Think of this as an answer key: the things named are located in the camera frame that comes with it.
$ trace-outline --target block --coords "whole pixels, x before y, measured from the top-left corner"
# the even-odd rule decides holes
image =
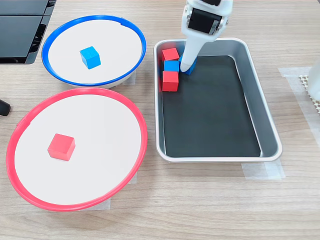
[[[80,51],[82,62],[88,69],[93,69],[101,64],[99,53],[93,46],[87,47]]]
[[[48,152],[50,157],[69,161],[76,147],[75,139],[56,133],[50,143]]]
[[[183,56],[183,55],[181,55],[181,57],[179,58],[179,69],[180,69],[180,65],[181,65],[182,56]],[[194,63],[193,63],[192,66],[188,69],[188,71],[185,71],[185,72],[184,72],[184,74],[190,75],[190,74],[194,71],[194,69],[195,69],[195,67],[196,67],[196,63],[197,63],[197,58],[194,60]]]
[[[179,85],[179,73],[177,71],[163,71],[162,72],[162,91],[176,92]]]
[[[176,48],[162,50],[162,55],[164,61],[172,61],[179,59],[179,53]]]
[[[164,61],[164,70],[169,72],[179,72],[179,61]]]

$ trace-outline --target white container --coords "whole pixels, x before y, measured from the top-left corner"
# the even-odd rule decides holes
[[[88,69],[80,51],[94,47],[101,65]],[[48,72],[75,87],[112,88],[135,78],[147,49],[141,30],[132,22],[110,15],[74,19],[57,28],[45,41],[42,61]]]
[[[69,161],[52,158],[55,134],[74,138]],[[136,174],[148,144],[138,107],[108,89],[82,87],[33,108],[14,130],[6,168],[14,189],[29,203],[69,212],[90,208],[120,191]]]
[[[309,72],[307,90],[313,99],[320,100],[320,59]]]

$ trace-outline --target wooden table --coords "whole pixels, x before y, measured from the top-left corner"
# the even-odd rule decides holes
[[[45,38],[86,15],[124,17],[144,32],[147,53],[135,86],[113,90],[143,113],[148,150],[137,173],[111,198],[111,209],[69,213],[37,208],[12,187],[6,148],[17,123],[46,98],[72,87],[52,77],[39,53],[32,65],[0,65],[0,99],[12,112],[0,118],[0,239],[3,240],[319,240],[320,149],[278,68],[312,66],[320,56],[316,0],[236,0],[222,37],[251,51],[284,152],[283,180],[246,180],[239,163],[172,164],[155,149],[153,47],[184,38],[185,0],[58,1]]]

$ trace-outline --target black object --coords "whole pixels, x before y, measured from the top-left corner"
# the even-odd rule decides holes
[[[0,115],[8,116],[10,109],[11,109],[10,104],[0,99]]]
[[[194,8],[190,17],[188,28],[206,34],[213,34],[218,28],[222,16]]]
[[[216,6],[219,6],[219,4],[221,3],[221,0],[202,0],[202,1],[204,1],[207,4],[216,5]]]
[[[56,0],[0,0],[0,64],[32,64]]]
[[[197,58],[179,74],[177,92],[163,92],[166,154],[170,157],[259,157],[261,150],[234,60]]]

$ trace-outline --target tape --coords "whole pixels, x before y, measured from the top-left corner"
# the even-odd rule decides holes
[[[136,84],[136,76],[137,76],[137,70],[135,70],[132,75],[125,80],[122,84],[123,85],[135,85]]]
[[[242,163],[246,180],[281,180],[286,177],[281,160],[263,163]]]
[[[133,176],[133,178],[128,182],[128,184],[136,184],[137,183],[138,175],[137,173]],[[82,209],[80,211],[98,211],[98,210],[109,210],[111,205],[111,198],[95,205],[92,207],[88,207],[86,209]]]
[[[305,120],[320,147],[320,117],[314,102],[308,95],[306,88],[301,81],[300,76],[307,76],[311,67],[285,67],[278,68],[283,77],[285,77],[292,89],[292,92],[301,108]]]
[[[86,209],[82,209],[80,211],[97,211],[97,210],[109,210],[110,209],[110,204],[111,204],[111,199],[107,199],[95,206],[88,207]]]

